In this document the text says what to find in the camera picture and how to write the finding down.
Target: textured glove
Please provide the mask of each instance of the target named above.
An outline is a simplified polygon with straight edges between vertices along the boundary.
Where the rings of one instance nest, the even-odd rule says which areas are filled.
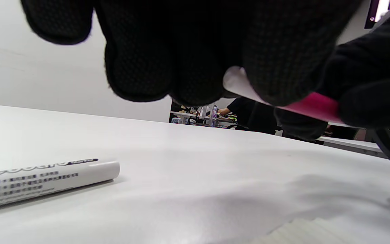
[[[246,69],[258,94],[287,105],[313,91],[307,77],[331,54],[362,0],[21,0],[31,28],[56,44],[88,38],[96,11],[107,80],[120,97],[170,94],[184,105],[224,95],[222,77]]]
[[[337,47],[318,92],[339,102],[339,116],[346,124],[390,127],[390,18],[373,32]],[[289,111],[275,113],[284,130],[304,139],[318,138],[327,126]]]

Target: white wall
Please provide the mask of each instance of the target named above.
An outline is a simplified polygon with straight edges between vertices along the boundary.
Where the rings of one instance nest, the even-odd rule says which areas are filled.
[[[226,108],[235,98],[221,98],[218,101],[214,102],[218,108]]]
[[[108,87],[96,17],[88,40],[57,46],[31,32],[19,0],[0,0],[0,105],[167,122],[171,99],[125,101]]]

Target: person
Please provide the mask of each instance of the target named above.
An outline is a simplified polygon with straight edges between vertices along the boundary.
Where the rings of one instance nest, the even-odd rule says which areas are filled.
[[[59,45],[85,41],[96,13],[106,39],[107,81],[119,97],[149,102],[170,95],[192,106],[232,96],[222,85],[231,66],[244,67],[254,91],[275,106],[329,87],[323,83],[330,82],[323,79],[331,72],[325,63],[332,63],[338,37],[362,2],[21,0],[31,29]],[[376,39],[390,39],[388,22]],[[390,43],[376,44],[377,51],[367,39],[355,42],[350,52],[360,48],[357,58],[364,58],[368,69],[350,82],[341,77],[350,75],[353,65],[339,64],[334,81],[341,88],[332,96],[344,122],[389,127]],[[350,61],[356,63],[353,54],[344,60]]]
[[[277,121],[273,107],[255,102],[245,97],[234,99],[226,108],[218,110],[225,116],[229,113],[237,115],[236,130],[246,130],[274,135]]]
[[[370,33],[337,47],[319,93],[339,101],[342,120],[356,127],[390,127],[390,11]],[[327,122],[276,109],[288,133],[317,139]]]

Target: table surface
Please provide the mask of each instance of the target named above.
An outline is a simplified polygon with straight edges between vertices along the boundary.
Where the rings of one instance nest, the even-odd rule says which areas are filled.
[[[0,106],[0,170],[100,156],[121,162],[114,182],[0,208],[0,243],[238,244],[294,218],[390,243],[387,159],[250,131]]]
[[[348,146],[353,148],[359,148],[363,150],[370,150],[370,151],[377,151],[379,153],[382,152],[380,147],[373,142],[363,142],[363,141],[356,141],[356,140],[347,140],[347,139],[339,139],[339,138],[332,138],[332,137],[326,137],[322,136],[318,138],[317,140],[323,141],[323,142],[329,142],[334,143],[342,146]]]

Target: background table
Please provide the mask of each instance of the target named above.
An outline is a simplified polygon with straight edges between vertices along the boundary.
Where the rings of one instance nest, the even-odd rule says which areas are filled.
[[[0,243],[237,244],[294,218],[390,243],[387,159],[249,131],[0,106],[0,170],[101,156],[121,162],[113,183],[0,208]]]
[[[382,152],[380,147],[373,142],[339,139],[326,136],[322,136],[317,140],[324,142],[324,145],[328,147],[340,148],[343,150],[354,151],[387,159],[387,156]]]

